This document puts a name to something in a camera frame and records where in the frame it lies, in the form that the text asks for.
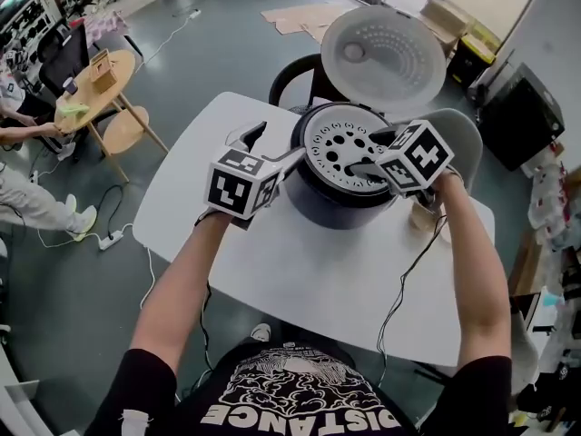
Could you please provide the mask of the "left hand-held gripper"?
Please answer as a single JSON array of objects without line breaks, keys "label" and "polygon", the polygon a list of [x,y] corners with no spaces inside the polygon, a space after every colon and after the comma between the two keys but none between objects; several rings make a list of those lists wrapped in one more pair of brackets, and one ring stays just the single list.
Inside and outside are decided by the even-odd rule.
[{"label": "left hand-held gripper", "polygon": [[282,174],[289,174],[304,157],[296,147],[278,157],[251,154],[266,130],[267,122],[249,122],[230,131],[210,163],[204,203],[241,220],[250,220],[275,197]]}]

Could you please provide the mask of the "white perforated steamer tray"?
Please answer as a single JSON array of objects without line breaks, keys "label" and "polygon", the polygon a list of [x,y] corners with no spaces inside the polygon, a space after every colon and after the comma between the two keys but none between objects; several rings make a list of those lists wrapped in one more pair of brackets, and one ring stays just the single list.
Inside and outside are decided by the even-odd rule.
[{"label": "white perforated steamer tray", "polygon": [[347,103],[322,105],[303,117],[300,138],[312,171],[324,182],[344,192],[375,194],[385,191],[385,181],[374,182],[350,170],[352,164],[370,163],[385,147],[369,136],[389,125],[378,114]]}]

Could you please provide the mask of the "person's left forearm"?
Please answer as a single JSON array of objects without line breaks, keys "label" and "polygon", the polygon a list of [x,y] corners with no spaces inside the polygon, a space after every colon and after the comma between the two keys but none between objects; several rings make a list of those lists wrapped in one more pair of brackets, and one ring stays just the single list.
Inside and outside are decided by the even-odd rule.
[{"label": "person's left forearm", "polygon": [[131,347],[152,353],[173,372],[201,315],[208,277],[230,222],[227,213],[213,212],[194,226],[139,314]]}]

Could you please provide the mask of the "black round-back chair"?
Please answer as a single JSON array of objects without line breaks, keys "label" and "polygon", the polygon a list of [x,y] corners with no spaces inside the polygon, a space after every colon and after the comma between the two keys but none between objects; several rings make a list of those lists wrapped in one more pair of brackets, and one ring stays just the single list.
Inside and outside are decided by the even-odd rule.
[{"label": "black round-back chair", "polygon": [[269,104],[280,105],[280,100],[285,88],[295,78],[312,71],[310,84],[310,96],[305,105],[299,105],[296,111],[306,112],[314,106],[314,99],[323,99],[326,102],[347,102],[348,98],[341,94],[330,82],[326,75],[320,54],[305,55],[287,66],[276,76],[269,92]]}]

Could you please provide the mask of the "dark rice cooker white lid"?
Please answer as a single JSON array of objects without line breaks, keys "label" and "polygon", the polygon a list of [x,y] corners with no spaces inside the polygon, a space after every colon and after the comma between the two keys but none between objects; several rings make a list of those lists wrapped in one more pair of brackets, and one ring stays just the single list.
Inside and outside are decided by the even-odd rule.
[{"label": "dark rice cooker white lid", "polygon": [[[388,119],[431,101],[444,84],[446,60],[436,37],[417,18],[385,6],[353,9],[333,22],[320,46],[324,71],[347,102],[313,106],[296,123],[292,148],[306,148],[300,138],[303,117],[331,103],[362,107]],[[398,198],[390,182],[375,194],[344,192],[317,176],[305,158],[285,182],[296,209],[330,229],[349,230],[369,223]]]}]

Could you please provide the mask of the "small brown bowl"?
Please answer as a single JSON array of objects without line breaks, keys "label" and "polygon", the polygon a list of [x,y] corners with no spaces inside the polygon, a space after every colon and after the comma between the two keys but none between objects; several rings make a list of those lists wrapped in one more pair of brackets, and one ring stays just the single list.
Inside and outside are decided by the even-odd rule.
[{"label": "small brown bowl", "polygon": [[439,211],[431,211],[414,201],[409,214],[409,224],[419,231],[433,232],[439,216]]}]

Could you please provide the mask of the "black bin yellow lid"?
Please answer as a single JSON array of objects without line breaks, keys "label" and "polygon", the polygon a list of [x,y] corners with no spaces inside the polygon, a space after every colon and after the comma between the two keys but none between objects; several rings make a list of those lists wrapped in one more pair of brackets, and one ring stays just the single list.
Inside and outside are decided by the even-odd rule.
[{"label": "black bin yellow lid", "polygon": [[457,42],[447,73],[464,91],[495,62],[501,40],[478,20]]}]

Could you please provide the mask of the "brown cardboard box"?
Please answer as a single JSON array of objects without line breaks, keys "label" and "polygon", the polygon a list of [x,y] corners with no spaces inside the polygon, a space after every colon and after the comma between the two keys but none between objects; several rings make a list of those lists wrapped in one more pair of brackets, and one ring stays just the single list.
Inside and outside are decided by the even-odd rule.
[{"label": "brown cardboard box", "polygon": [[420,19],[450,33],[462,33],[471,23],[471,17],[448,0],[428,0],[419,12]]},{"label": "brown cardboard box", "polygon": [[430,31],[437,38],[439,44],[441,45],[444,56],[446,58],[450,58],[458,43],[458,40],[461,38],[463,33],[450,32],[448,29],[439,25],[430,27]]}]

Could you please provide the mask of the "flattened cardboard sheets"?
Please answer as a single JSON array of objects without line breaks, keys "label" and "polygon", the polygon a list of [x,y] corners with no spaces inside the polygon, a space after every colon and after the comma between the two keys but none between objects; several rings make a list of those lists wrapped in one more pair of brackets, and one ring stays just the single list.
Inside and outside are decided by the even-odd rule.
[{"label": "flattened cardboard sheets", "polygon": [[354,4],[329,2],[267,10],[261,12],[261,16],[274,25],[280,35],[305,33],[320,45],[330,25],[356,8]]}]

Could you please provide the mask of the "black box appliance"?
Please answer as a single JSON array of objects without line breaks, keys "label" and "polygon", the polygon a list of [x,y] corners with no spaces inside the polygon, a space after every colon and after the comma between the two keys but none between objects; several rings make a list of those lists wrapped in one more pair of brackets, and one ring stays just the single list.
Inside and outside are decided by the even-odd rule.
[{"label": "black box appliance", "polygon": [[565,131],[555,97],[524,63],[484,105],[478,131],[486,148],[510,172]]}]

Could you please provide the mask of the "group of clear plastic jugs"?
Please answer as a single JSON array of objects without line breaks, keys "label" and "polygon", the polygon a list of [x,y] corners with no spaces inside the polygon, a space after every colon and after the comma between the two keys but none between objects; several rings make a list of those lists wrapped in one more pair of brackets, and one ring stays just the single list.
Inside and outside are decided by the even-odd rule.
[{"label": "group of clear plastic jugs", "polygon": [[527,217],[536,242],[561,252],[581,249],[581,189],[567,182],[569,175],[557,158],[535,168]]}]

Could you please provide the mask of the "small wooden box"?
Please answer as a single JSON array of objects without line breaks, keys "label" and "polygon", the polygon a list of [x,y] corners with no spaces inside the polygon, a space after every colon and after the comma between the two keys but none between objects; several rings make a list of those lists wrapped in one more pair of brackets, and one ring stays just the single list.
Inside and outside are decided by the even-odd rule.
[{"label": "small wooden box", "polygon": [[99,94],[103,94],[116,84],[113,60],[107,49],[103,49],[90,60],[90,80],[94,90]]}]

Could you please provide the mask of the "pink checkered cloth table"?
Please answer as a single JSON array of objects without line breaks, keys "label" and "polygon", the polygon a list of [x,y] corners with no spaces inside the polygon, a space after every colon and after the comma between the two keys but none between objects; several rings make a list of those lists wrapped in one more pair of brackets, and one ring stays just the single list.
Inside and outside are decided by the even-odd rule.
[{"label": "pink checkered cloth table", "polygon": [[98,42],[104,36],[116,34],[122,37],[135,53],[143,57],[142,50],[130,35],[129,25],[116,11],[86,15],[84,17],[84,29],[88,47],[92,46],[98,49]]}]

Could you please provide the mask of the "black office chair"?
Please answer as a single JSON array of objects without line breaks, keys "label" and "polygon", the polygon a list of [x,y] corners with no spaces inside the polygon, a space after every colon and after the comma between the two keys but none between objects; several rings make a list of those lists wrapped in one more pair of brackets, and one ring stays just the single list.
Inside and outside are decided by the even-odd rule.
[{"label": "black office chair", "polygon": [[39,79],[58,98],[64,93],[64,82],[69,77],[75,78],[89,65],[84,24],[71,29],[67,35],[52,27],[38,43],[36,52],[41,62]]}]

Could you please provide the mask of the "person's black printed t-shirt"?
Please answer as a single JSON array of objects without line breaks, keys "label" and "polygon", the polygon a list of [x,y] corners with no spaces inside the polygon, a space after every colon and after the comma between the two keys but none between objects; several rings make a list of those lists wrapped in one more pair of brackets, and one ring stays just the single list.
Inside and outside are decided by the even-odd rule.
[{"label": "person's black printed t-shirt", "polygon": [[507,436],[511,372],[502,356],[467,364],[416,426],[358,371],[306,343],[239,345],[182,401],[165,362],[130,350],[85,436],[121,436],[127,410],[147,415],[145,436]]}]

